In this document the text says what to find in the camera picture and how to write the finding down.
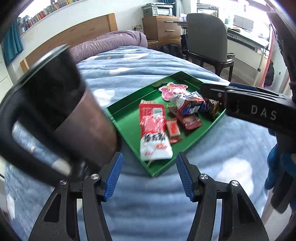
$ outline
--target teal curtain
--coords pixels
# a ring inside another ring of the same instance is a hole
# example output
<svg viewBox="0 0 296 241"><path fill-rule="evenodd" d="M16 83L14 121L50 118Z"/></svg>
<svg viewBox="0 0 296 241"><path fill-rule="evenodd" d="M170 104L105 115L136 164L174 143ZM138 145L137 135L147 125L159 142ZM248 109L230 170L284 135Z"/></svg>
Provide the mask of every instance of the teal curtain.
<svg viewBox="0 0 296 241"><path fill-rule="evenodd" d="M3 40L4 61L9 65L24 50L17 30L17 20L12 24Z"/></svg>

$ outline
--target wooden headboard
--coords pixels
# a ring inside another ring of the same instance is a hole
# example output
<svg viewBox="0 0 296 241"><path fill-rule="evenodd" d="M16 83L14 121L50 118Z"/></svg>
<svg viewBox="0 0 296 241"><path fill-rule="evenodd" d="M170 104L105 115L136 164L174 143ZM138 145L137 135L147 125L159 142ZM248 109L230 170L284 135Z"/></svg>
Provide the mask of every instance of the wooden headboard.
<svg viewBox="0 0 296 241"><path fill-rule="evenodd" d="M37 60L57 46L69 44L71 48L87 40L94 39L112 31L117 31L114 13L93 18L74 25L73 27L53 36L31 52L21 61L21 68L23 72L26 72Z"/></svg>

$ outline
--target wooden drawer cabinet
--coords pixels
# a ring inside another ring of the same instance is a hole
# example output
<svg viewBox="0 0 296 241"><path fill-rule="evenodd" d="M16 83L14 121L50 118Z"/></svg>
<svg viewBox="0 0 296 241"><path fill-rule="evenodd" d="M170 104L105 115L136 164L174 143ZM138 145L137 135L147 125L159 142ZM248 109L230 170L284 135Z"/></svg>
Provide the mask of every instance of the wooden drawer cabinet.
<svg viewBox="0 0 296 241"><path fill-rule="evenodd" d="M174 16L148 16L142 18L144 34L147 40L180 39L181 27L173 21Z"/></svg>
<svg viewBox="0 0 296 241"><path fill-rule="evenodd" d="M166 45L166 44L178 44L181 46L181 39L167 39L167 40L162 40L162 41L153 41L149 42L148 40L148 48L149 49L154 49L154 50L159 50L161 46Z"/></svg>

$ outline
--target blue blanket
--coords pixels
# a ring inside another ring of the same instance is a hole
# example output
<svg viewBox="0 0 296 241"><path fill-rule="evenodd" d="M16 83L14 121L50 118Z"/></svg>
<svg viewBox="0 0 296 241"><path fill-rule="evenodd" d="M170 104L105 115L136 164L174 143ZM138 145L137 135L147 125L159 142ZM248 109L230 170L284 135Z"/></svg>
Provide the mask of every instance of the blue blanket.
<svg viewBox="0 0 296 241"><path fill-rule="evenodd" d="M106 108L132 92L165 76L184 71L205 82L228 83L210 71L188 61L142 47L120 47L77 64L99 104ZM14 138L41 161L66 169L65 163L51 153L20 125ZM261 215L267 192L267 155L276 140L264 127L224 116L217 125L187 153L189 162L202 173L222 182L237 180ZM151 178L123 142L125 163L112 198L103 203L106 221L114 241L186 240L197 203L185 196L175 165ZM40 183L8 165L5 190L12 227L27 240L43 205L53 188ZM82 219L81 200L78 219L81 240L87 240ZM221 202L217 204L212 240L217 240Z"/></svg>

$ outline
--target printer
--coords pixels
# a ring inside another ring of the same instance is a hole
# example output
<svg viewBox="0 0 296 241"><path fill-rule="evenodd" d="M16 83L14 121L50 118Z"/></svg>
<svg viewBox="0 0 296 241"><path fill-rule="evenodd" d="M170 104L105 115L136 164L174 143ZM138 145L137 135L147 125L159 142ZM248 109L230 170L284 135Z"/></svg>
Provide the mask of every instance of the printer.
<svg viewBox="0 0 296 241"><path fill-rule="evenodd" d="M162 2L148 3L142 7L143 14L145 16L156 16L156 15L173 15L173 5Z"/></svg>

